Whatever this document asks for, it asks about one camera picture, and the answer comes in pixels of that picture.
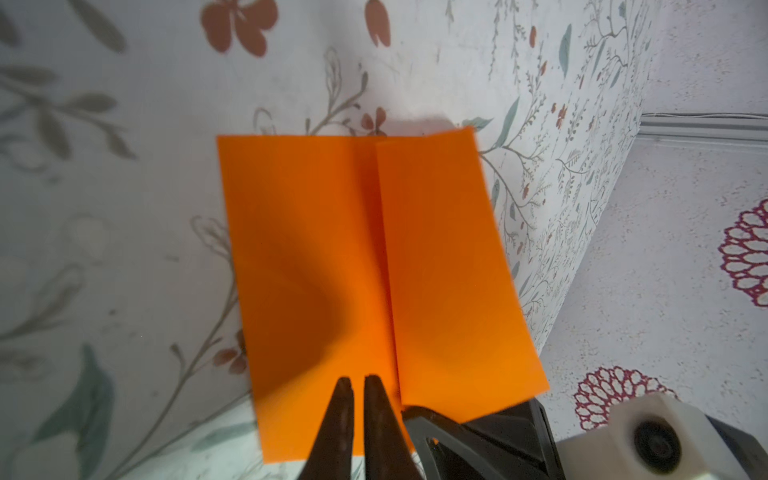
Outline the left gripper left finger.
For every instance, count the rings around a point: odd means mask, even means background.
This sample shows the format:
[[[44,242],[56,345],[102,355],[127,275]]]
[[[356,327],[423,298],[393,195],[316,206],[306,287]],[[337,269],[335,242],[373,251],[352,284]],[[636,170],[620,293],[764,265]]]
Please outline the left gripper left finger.
[[[354,392],[338,379],[299,480],[349,480],[354,439]]]

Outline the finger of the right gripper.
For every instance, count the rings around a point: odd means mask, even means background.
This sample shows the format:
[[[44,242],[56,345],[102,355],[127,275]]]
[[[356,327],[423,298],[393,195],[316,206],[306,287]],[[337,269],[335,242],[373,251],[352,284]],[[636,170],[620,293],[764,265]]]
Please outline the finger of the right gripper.
[[[563,479],[546,411],[537,399],[460,424],[425,407],[403,420],[428,479]]]

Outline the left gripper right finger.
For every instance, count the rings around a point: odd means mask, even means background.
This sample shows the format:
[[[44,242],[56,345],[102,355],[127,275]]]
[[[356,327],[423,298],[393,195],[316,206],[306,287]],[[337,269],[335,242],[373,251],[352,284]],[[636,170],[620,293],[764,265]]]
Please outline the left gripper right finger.
[[[377,375],[364,382],[364,453],[368,480],[422,479]]]

